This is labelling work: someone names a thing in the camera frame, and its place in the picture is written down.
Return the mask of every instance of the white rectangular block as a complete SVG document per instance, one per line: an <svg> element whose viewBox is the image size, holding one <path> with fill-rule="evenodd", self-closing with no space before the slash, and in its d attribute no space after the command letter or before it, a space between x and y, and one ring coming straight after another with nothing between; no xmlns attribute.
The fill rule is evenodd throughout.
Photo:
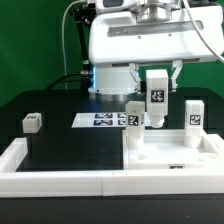
<svg viewBox="0 0 224 224"><path fill-rule="evenodd" d="M162 127L168 113L168 74L165 69L147 70L147 113L151 126Z"/></svg>
<svg viewBox="0 0 224 224"><path fill-rule="evenodd" d="M42 126L40 113L29 113L23 119L23 133L37 133Z"/></svg>
<svg viewBox="0 0 224 224"><path fill-rule="evenodd" d="M126 133L129 148L140 148L144 141L145 102L129 101L126 104Z"/></svg>

